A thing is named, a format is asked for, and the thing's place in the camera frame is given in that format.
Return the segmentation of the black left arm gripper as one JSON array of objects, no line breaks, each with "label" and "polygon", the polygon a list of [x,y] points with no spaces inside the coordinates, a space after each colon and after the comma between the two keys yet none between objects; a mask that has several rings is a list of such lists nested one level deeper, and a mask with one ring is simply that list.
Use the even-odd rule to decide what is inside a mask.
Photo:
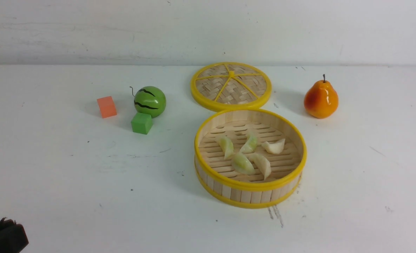
[{"label": "black left arm gripper", "polygon": [[28,244],[21,224],[6,217],[0,220],[0,253],[20,253]]}]

